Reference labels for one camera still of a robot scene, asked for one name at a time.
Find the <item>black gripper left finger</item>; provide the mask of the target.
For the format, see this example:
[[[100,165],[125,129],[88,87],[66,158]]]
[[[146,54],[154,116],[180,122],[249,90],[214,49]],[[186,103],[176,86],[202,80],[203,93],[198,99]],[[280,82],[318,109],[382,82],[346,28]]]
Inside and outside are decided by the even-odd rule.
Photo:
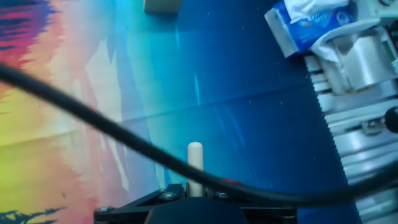
[[[186,196],[182,184],[170,184],[166,189],[156,190],[122,207],[97,208],[94,211],[94,224],[141,224],[153,208]]]

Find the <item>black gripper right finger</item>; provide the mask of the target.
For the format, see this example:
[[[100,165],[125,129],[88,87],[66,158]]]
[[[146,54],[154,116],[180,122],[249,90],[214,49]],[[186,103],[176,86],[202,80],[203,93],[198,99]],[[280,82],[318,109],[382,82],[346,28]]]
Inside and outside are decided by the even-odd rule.
[[[271,203],[228,195],[225,192],[205,189],[205,196],[215,200],[236,204],[244,213],[249,224],[297,224],[297,209],[281,207]]]

